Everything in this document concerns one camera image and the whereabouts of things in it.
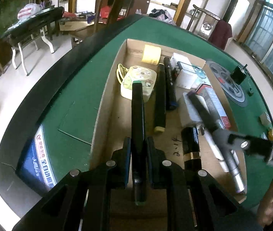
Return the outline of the black marker green cap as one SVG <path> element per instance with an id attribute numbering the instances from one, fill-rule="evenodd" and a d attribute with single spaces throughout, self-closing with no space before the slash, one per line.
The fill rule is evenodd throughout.
<path id="1" fill-rule="evenodd" d="M 145 116 L 142 85 L 132 85 L 131 101 L 131 165 L 133 198 L 137 206 L 146 201 L 146 148 L 145 141 Z"/>

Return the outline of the black marker purple cap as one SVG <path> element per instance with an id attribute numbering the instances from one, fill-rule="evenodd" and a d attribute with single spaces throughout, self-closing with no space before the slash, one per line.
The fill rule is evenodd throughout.
<path id="1" fill-rule="evenodd" d="M 203 125 L 207 130 L 208 135 L 211 137 L 212 142 L 219 150 L 218 153 L 222 156 L 222 160 L 225 162 L 228 172 L 235 183 L 236 192 L 243 192 L 246 189 L 246 185 L 243 181 L 239 164 L 232 154 L 233 148 L 228 144 L 228 136 L 230 132 L 227 129 L 222 128 L 218 121 L 215 121 L 210 112 L 196 96 L 195 92 L 189 92 L 188 98 L 202 119 Z"/>

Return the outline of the silver red 502 glue box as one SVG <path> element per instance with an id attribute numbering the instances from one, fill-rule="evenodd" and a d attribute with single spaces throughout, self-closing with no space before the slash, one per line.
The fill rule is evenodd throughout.
<path id="1" fill-rule="evenodd" d="M 230 121 L 214 89 L 210 85 L 202 84 L 196 94 L 204 98 L 208 111 L 215 121 L 218 121 L 222 128 L 229 129 Z"/>

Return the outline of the black box gold band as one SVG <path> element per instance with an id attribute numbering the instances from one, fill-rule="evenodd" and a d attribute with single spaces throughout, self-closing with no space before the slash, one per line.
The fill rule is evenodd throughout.
<path id="1" fill-rule="evenodd" d="M 201 166 L 201 153 L 198 132 L 195 127 L 186 127 L 181 131 L 183 159 Z"/>

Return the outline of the white square power adapter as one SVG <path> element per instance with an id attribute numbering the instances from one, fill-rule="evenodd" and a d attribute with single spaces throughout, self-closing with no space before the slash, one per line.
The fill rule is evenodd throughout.
<path id="1" fill-rule="evenodd" d="M 181 98 L 179 99 L 179 117 L 180 117 L 181 126 L 183 128 L 195 127 L 196 129 L 199 129 L 203 123 L 197 110 L 192 105 L 187 92 L 184 92 Z M 207 129 L 204 130 L 203 136 L 208 142 L 208 145 L 211 148 L 213 154 L 218 159 L 222 167 L 222 170 L 225 173 L 229 172 L 226 162 L 224 161 L 224 158 L 220 150 L 218 149 L 216 144 L 213 142 L 213 138 Z"/>

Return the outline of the tall black box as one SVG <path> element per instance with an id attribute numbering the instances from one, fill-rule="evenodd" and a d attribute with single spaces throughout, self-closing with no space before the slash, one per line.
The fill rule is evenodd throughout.
<path id="1" fill-rule="evenodd" d="M 155 92 L 154 132 L 160 133 L 164 132 L 166 127 L 166 82 L 163 64 L 158 64 L 157 67 Z"/>

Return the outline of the round grey control panel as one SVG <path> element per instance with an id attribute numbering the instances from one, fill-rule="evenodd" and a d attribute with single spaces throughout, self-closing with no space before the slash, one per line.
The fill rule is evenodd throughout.
<path id="1" fill-rule="evenodd" d="M 217 64 L 211 60 L 208 60 L 206 64 L 209 65 L 226 96 L 240 107 L 248 106 L 248 100 L 246 99 L 246 95 L 242 87 L 233 81 L 230 76 L 230 72 L 220 64 Z"/>

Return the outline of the blue white flat package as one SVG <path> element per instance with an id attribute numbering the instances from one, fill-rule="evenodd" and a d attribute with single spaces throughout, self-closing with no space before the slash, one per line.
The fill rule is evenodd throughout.
<path id="1" fill-rule="evenodd" d="M 49 192 L 57 184 L 42 125 L 22 150 L 16 175 L 40 196 Z"/>

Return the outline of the white blue medicine box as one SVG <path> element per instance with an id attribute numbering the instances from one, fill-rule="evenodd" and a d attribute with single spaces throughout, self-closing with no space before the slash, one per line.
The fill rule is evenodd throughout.
<path id="1" fill-rule="evenodd" d="M 170 65 L 175 85 L 183 89 L 191 89 L 197 79 L 197 74 L 188 57 L 173 53 Z"/>

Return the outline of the teal cartoon tissue pack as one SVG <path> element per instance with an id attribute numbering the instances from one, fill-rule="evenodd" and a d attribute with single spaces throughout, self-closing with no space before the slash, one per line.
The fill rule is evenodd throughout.
<path id="1" fill-rule="evenodd" d="M 206 73 L 201 68 L 199 68 L 197 66 L 193 65 L 192 67 L 197 75 L 197 78 L 191 88 L 197 90 L 201 85 L 211 86 L 211 83 L 210 83 L 208 77 L 206 76 Z"/>

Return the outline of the maroon cloth on chair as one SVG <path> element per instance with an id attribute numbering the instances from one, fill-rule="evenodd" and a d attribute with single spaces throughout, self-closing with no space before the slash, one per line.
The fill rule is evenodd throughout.
<path id="1" fill-rule="evenodd" d="M 212 43 L 217 48 L 224 50 L 228 39 L 232 37 L 232 27 L 224 20 L 219 20 L 213 32 L 211 33 L 208 42 Z"/>

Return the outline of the wooden chair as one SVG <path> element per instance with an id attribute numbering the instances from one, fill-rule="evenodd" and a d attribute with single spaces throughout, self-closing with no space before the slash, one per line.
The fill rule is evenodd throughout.
<path id="1" fill-rule="evenodd" d="M 208 40 L 220 19 L 216 14 L 193 4 L 193 13 L 186 30 Z"/>
<path id="2" fill-rule="evenodd" d="M 103 6 L 103 1 L 104 0 L 98 0 L 93 24 L 70 33 L 71 45 L 73 48 L 84 41 L 84 39 L 108 27 L 110 24 L 114 24 L 120 19 L 126 18 L 129 15 L 130 9 L 134 3 L 134 0 L 130 0 L 125 14 L 121 16 L 120 12 L 123 9 L 125 0 L 112 0 L 112 3 L 107 6 Z"/>

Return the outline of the pile of clothes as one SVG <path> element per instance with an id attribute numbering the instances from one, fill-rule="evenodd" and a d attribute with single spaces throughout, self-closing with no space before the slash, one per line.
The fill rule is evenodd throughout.
<path id="1" fill-rule="evenodd" d="M 156 20 L 162 21 L 164 23 L 175 25 L 173 17 L 167 10 L 163 9 L 153 9 L 148 14 L 149 17 L 154 18 Z"/>

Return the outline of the white plastic bag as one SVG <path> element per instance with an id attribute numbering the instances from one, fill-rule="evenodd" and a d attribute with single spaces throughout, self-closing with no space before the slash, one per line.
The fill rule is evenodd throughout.
<path id="1" fill-rule="evenodd" d="M 18 12 L 17 18 L 19 21 L 24 21 L 25 19 L 39 13 L 42 9 L 43 7 L 40 4 L 27 4 Z"/>

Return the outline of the window with wooden frame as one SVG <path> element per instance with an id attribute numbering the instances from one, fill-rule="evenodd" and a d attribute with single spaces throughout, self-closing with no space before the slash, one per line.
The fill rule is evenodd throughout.
<path id="1" fill-rule="evenodd" d="M 255 0 L 236 41 L 273 84 L 273 0 Z"/>

